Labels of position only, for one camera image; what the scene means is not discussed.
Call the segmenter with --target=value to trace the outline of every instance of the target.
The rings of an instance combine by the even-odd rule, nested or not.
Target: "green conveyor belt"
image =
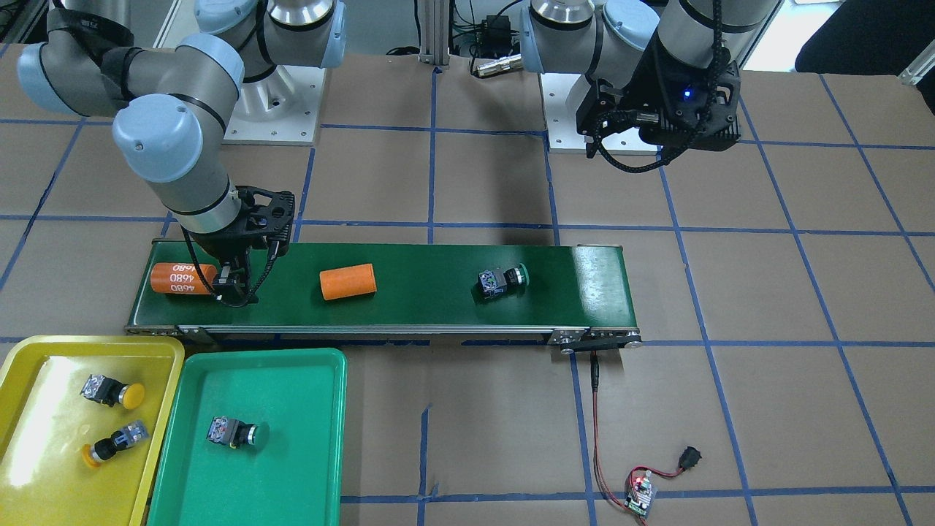
[[[255,273],[265,256],[253,252]],[[212,262],[200,251],[199,260]],[[425,334],[637,327],[620,247],[295,243],[260,288],[259,303],[240,309],[207,296],[152,292],[148,280],[158,262],[190,262],[185,243],[153,242],[128,331]],[[377,292],[324,301],[319,271],[361,263],[373,264]],[[529,270],[529,285],[481,299],[479,272],[519,263]]]

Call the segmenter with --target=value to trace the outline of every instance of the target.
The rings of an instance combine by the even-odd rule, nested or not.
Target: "robotic arm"
[[[316,11],[321,4],[328,6]],[[52,0],[49,42],[28,46],[17,69],[23,90],[46,110],[115,117],[113,138],[129,166],[173,212],[190,248],[191,237],[221,263],[208,289],[223,303],[239,307],[256,302],[256,288],[276,258],[286,254],[295,197],[234,186],[219,161],[244,80],[238,51],[260,57],[247,63],[254,76],[276,68],[270,55],[298,60],[278,51],[280,40],[286,49],[311,55],[305,64],[336,66],[343,56],[343,34],[332,29],[343,24],[343,5],[201,0],[199,6],[204,10],[198,11],[199,20],[213,23],[215,33],[234,38],[246,28],[239,50],[209,34],[186,37],[173,51],[142,50],[133,46],[127,29],[127,0]],[[319,18],[301,18],[309,12]],[[257,24],[244,22],[251,15]],[[289,29],[262,29],[279,19]],[[317,40],[302,48],[292,33],[279,37],[283,31]],[[266,268],[253,285],[251,249],[267,249]],[[195,259],[194,249],[190,252]]]
[[[732,56],[754,36],[777,0],[669,0],[661,19],[639,0],[530,0],[521,34],[524,67],[580,73],[586,93],[576,114],[588,158],[643,172],[688,149],[723,151],[741,137],[741,79]],[[637,127],[663,146],[661,159],[628,167],[601,144]]]

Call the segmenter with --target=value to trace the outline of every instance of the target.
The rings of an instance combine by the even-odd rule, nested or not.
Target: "orange cylinder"
[[[373,265],[370,263],[322,270],[318,277],[322,282],[322,296],[326,300],[377,292],[377,279],[373,276]]]
[[[218,274],[214,265],[199,267],[208,283]],[[210,294],[191,263],[156,263],[150,272],[150,287],[158,294]]]

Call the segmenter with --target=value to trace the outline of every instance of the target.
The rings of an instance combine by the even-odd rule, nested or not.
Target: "light blue joint cap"
[[[114,142],[130,168],[150,183],[171,183],[201,156],[204,138],[198,119],[172,95],[143,95],[117,112]]]
[[[250,16],[257,0],[197,0],[194,19],[202,33],[218,35]]]
[[[629,46],[644,51],[659,25],[659,15],[640,0],[607,0],[604,21]]]
[[[29,95],[30,100],[43,110],[78,115],[55,93],[46,72],[42,69],[41,52],[44,45],[45,43],[30,44],[22,50],[20,60],[16,63],[20,86]]]
[[[348,34],[344,31],[344,2],[335,4],[335,14],[331,19],[331,33],[328,45],[324,47],[322,67],[338,67],[344,62],[344,48],[348,44]]]
[[[214,59],[214,62],[224,68],[227,75],[237,87],[237,96],[240,94],[240,84],[243,83],[243,59],[227,42],[207,33],[196,33],[183,38],[179,46],[195,48]]]
[[[523,56],[523,69],[531,73],[545,73],[542,67],[542,57],[539,56],[539,46],[536,45],[536,32],[529,16],[529,9],[522,9],[523,22],[520,31],[520,54]]]

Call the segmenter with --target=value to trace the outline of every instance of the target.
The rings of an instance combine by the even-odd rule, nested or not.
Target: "white mounting plate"
[[[318,116],[324,94],[325,70],[319,67],[285,66],[297,86],[301,100],[290,112],[275,121],[254,122],[231,116],[224,134],[224,144],[278,144],[313,146],[318,131]]]
[[[543,73],[541,77],[542,106],[549,129],[549,150],[555,153],[584,153],[584,137],[578,135],[575,110],[578,103],[569,104],[571,87],[581,77],[575,73]],[[640,132],[629,129],[604,138],[604,147],[614,154],[655,155],[658,147],[640,140]]]

